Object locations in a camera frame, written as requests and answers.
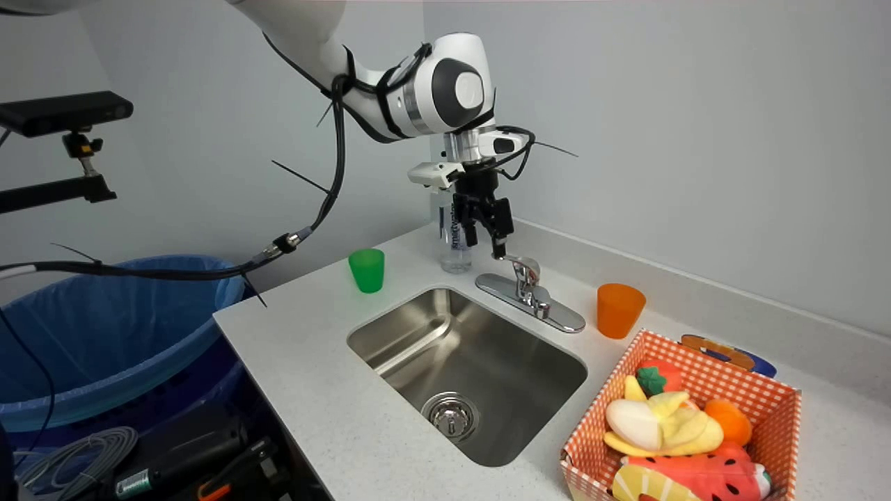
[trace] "plastic cup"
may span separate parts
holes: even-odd
[[[358,249],[348,257],[358,293],[372,296],[384,287],[384,250]]]
[[[596,330],[610,341],[624,341],[638,324],[645,296],[629,285],[601,285],[596,293]]]

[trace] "wicker basket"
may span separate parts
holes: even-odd
[[[766,466],[773,483],[767,501],[795,499],[799,390],[757,373],[743,373],[703,355],[678,348],[672,341],[643,332],[562,448],[562,477],[572,501],[610,501],[606,487],[611,486],[620,455],[603,447],[606,403],[624,396],[624,380],[635,373],[643,356],[677,364],[684,373],[695,403],[709,398],[734,401],[753,426],[749,455],[753,463]]]

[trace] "blue trash bin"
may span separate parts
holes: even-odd
[[[221,271],[209,257],[125,263],[135,271]],[[47,364],[56,444],[131,424],[149,430],[205,398],[226,398],[241,380],[212,312],[244,298],[244,278],[155,281],[75,275],[29,293],[1,312]],[[0,424],[17,438],[36,434],[47,417],[47,381],[0,324]]]

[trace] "sink basin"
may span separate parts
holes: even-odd
[[[588,371],[452,289],[429,289],[348,346],[466,459],[512,463]]]

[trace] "sink drain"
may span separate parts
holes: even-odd
[[[420,416],[439,430],[450,444],[462,444],[476,431],[476,410],[455,394],[437,394],[423,406]]]

